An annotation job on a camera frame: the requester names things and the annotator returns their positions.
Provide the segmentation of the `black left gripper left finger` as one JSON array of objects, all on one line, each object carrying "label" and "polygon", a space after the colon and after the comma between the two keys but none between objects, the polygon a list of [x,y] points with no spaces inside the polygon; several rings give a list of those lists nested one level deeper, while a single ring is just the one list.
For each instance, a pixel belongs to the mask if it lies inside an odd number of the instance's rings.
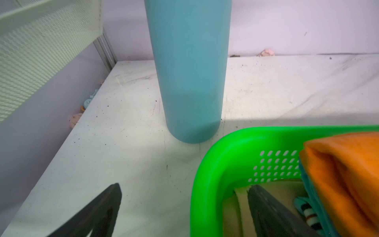
[{"label": "black left gripper left finger", "polygon": [[110,237],[121,204],[118,183],[110,185],[50,237]]}]

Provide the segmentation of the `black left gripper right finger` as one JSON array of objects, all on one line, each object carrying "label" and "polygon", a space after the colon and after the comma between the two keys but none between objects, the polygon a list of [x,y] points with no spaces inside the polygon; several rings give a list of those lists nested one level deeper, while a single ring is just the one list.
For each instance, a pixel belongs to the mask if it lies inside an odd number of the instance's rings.
[{"label": "black left gripper right finger", "polygon": [[317,237],[319,234],[259,185],[248,191],[248,203],[259,237]]}]

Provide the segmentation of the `teal pants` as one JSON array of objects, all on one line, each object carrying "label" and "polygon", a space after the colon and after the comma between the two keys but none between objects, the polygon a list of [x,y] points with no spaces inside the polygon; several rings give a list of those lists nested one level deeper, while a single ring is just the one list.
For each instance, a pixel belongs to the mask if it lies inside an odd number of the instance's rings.
[{"label": "teal pants", "polygon": [[322,237],[340,237],[335,225],[316,192],[316,189],[307,175],[301,160],[299,171],[307,197],[296,197],[293,204],[296,210],[305,218],[306,224]]}]

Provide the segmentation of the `green plastic basket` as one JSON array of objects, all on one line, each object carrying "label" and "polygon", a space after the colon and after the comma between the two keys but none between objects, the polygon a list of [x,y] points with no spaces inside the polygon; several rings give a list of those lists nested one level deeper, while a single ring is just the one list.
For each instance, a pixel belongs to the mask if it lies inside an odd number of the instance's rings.
[{"label": "green plastic basket", "polygon": [[222,201],[235,188],[300,178],[299,152],[305,142],[378,130],[377,125],[251,127],[223,137],[208,150],[194,179],[191,236],[223,235]]}]

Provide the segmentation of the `orange pants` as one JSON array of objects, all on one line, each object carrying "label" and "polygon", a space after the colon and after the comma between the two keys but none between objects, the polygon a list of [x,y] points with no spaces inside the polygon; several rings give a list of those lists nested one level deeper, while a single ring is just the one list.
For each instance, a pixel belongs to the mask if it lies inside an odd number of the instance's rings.
[{"label": "orange pants", "polygon": [[307,141],[300,161],[342,237],[379,235],[378,132]]}]

